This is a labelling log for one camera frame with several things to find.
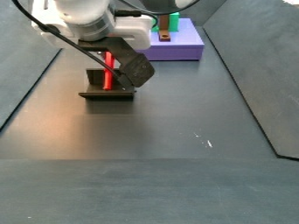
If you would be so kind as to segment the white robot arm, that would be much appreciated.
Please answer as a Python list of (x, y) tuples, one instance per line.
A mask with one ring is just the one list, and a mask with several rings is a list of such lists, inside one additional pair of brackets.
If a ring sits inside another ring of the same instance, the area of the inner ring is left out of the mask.
[(34, 0), (32, 15), (72, 42), (120, 37), (135, 50), (151, 46), (153, 19), (119, 14), (115, 0)]

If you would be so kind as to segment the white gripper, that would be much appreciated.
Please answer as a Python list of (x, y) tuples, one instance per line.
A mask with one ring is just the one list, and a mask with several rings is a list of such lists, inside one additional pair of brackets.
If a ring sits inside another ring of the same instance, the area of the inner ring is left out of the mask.
[(119, 17), (114, 0), (34, 0), (32, 15), (74, 43), (120, 37), (137, 50), (151, 46), (153, 19)]

